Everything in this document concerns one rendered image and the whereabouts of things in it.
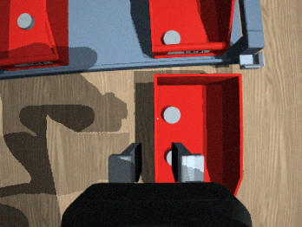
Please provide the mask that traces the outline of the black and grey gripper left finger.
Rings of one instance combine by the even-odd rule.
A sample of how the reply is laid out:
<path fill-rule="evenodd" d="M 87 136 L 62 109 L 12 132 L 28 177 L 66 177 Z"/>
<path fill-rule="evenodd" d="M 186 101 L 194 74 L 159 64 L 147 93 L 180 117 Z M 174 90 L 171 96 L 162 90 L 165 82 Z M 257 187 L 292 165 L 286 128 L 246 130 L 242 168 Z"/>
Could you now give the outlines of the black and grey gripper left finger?
<path fill-rule="evenodd" d="M 141 171 L 141 143 L 132 143 L 121 154 L 108 157 L 109 183 L 138 183 Z"/>

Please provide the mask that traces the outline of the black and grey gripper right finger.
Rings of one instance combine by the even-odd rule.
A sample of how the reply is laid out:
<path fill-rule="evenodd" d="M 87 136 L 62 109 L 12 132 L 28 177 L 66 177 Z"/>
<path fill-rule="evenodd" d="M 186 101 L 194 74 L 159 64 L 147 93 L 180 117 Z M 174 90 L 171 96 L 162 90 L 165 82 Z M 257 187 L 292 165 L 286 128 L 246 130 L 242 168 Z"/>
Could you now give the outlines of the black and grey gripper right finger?
<path fill-rule="evenodd" d="M 204 156 L 191 153 L 181 142 L 172 142 L 174 182 L 204 182 Z"/>

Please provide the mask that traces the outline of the grey steel disc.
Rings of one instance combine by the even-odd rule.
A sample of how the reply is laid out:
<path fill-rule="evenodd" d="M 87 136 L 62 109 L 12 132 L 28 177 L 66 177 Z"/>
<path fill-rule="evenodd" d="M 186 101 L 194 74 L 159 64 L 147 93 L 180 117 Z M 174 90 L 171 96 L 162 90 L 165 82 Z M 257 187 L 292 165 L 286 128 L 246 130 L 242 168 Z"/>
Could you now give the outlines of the grey steel disc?
<path fill-rule="evenodd" d="M 172 165 L 172 149 L 167 152 L 167 162 Z"/>
<path fill-rule="evenodd" d="M 169 30 L 163 36 L 164 44 L 180 44 L 180 41 L 181 41 L 181 36 L 175 30 Z"/>
<path fill-rule="evenodd" d="M 168 107 L 163 114 L 167 123 L 174 124 L 181 118 L 181 112 L 177 107 Z"/>
<path fill-rule="evenodd" d="M 29 30 L 34 26 L 35 20 L 30 14 L 23 13 L 18 17 L 17 24 L 20 28 L 24 30 Z"/>

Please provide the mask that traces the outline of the grey metal shelf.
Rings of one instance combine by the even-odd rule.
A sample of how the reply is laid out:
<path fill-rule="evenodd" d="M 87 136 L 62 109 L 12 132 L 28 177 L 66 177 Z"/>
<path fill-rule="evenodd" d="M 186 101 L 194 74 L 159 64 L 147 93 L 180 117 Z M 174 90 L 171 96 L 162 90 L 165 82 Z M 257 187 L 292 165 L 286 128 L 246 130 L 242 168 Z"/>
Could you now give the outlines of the grey metal shelf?
<path fill-rule="evenodd" d="M 239 62 L 240 69 L 264 67 L 264 53 L 259 52 L 265 47 L 260 2 L 239 0 L 239 7 L 240 19 L 235 0 L 230 49 L 223 55 L 153 59 L 148 0 L 69 0 L 69 65 L 0 69 L 0 80 Z"/>

